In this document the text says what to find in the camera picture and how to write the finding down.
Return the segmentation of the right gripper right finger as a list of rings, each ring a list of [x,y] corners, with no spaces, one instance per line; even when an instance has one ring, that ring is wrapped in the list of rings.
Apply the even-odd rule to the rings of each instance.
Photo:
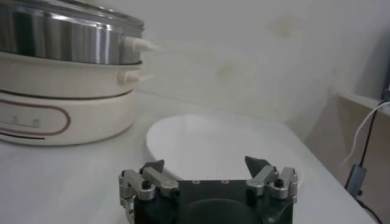
[[[256,197],[268,192],[276,200],[297,200],[298,173],[294,168],[285,167],[279,172],[265,159],[245,156],[244,160],[252,177],[246,181],[246,186]]]

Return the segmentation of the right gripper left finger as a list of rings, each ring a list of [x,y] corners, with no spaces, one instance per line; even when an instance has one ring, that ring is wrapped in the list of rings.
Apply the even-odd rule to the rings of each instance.
[[[159,193],[162,197],[179,197],[179,182],[162,174],[165,161],[146,163],[137,172],[123,170],[119,175],[119,198],[121,201],[134,199],[150,201]]]

